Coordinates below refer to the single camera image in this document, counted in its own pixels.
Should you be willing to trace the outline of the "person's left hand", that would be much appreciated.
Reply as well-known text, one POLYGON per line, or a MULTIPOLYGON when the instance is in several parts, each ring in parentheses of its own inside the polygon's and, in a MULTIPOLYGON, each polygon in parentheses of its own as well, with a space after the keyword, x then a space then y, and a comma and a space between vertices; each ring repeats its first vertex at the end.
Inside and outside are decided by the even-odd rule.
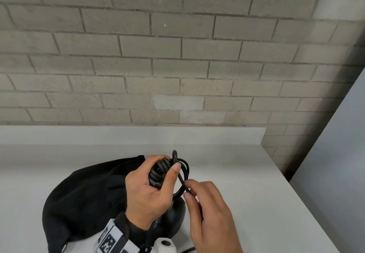
POLYGON ((125 178, 127 191, 126 217, 137 227, 149 230, 152 223, 170 207, 173 197, 159 197, 160 189, 149 185, 152 167, 166 155, 150 155, 125 178))

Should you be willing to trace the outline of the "black cloth bag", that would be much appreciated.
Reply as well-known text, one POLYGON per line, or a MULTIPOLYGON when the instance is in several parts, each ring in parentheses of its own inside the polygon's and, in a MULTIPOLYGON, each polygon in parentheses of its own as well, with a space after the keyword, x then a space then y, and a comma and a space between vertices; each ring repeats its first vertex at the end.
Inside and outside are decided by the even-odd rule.
POLYGON ((45 201, 43 230, 48 253, 62 253, 69 242, 102 231, 127 208, 125 178, 145 161, 143 155, 81 168, 58 184, 45 201))

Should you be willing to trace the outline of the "person's right hand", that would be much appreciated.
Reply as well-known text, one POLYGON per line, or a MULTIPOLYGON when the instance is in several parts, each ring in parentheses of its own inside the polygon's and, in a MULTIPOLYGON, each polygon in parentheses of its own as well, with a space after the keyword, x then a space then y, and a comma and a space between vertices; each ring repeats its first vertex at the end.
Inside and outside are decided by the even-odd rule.
POLYGON ((202 234, 190 234, 197 253, 244 253, 232 213, 211 181, 185 182, 201 207, 202 234))

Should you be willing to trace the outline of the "black round device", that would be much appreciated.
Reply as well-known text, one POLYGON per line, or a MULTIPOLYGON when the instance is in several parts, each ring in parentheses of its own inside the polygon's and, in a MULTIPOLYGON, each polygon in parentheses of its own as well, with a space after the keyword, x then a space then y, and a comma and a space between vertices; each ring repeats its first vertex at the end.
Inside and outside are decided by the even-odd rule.
POLYGON ((185 212, 185 201, 181 197, 173 200, 168 210, 152 223, 147 242, 153 244, 158 238, 172 239, 183 223, 185 212))

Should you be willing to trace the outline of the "person's left forearm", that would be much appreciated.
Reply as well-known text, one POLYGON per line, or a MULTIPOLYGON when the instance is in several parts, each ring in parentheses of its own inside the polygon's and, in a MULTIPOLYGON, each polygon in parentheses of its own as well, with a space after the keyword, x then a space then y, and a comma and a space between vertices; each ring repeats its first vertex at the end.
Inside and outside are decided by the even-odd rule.
POLYGON ((119 213, 114 220, 114 224, 116 228, 121 231, 123 237, 139 248, 138 253, 151 253, 152 247, 148 245, 146 241, 148 231, 143 230, 130 222, 126 217, 125 212, 119 213))

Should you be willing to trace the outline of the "grey cabinet side panel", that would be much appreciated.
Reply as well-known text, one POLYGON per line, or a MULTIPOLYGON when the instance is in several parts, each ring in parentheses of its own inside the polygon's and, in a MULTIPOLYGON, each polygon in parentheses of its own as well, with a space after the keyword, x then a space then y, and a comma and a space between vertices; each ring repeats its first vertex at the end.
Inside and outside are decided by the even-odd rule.
POLYGON ((290 185, 340 253, 365 253, 365 68, 290 185))

